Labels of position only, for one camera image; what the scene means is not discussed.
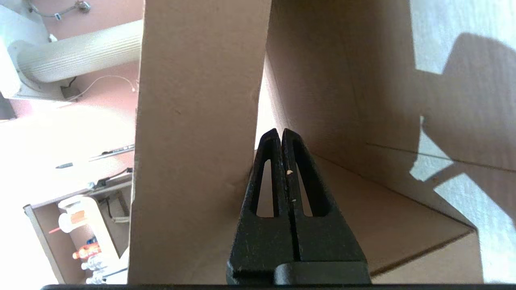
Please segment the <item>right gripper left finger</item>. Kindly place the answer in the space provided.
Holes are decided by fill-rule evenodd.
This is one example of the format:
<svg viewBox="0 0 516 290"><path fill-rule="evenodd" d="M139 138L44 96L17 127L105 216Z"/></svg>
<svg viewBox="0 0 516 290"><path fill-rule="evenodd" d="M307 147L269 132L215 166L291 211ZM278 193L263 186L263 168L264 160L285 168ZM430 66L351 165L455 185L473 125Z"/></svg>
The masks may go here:
<svg viewBox="0 0 516 290"><path fill-rule="evenodd" d="M265 163L270 162L273 216L258 216ZM227 260L228 284L273 284L278 266L294 261L289 186L276 129L260 138Z"/></svg>

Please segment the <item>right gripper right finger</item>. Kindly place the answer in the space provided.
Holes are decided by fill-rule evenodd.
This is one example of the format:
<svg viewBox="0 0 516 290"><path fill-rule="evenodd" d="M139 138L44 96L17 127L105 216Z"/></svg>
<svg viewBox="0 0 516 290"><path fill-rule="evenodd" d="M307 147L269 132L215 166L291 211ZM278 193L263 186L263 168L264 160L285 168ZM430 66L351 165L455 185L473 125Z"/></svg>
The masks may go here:
<svg viewBox="0 0 516 290"><path fill-rule="evenodd" d="M366 262L302 137L285 129L281 149L295 259Z"/></svg>

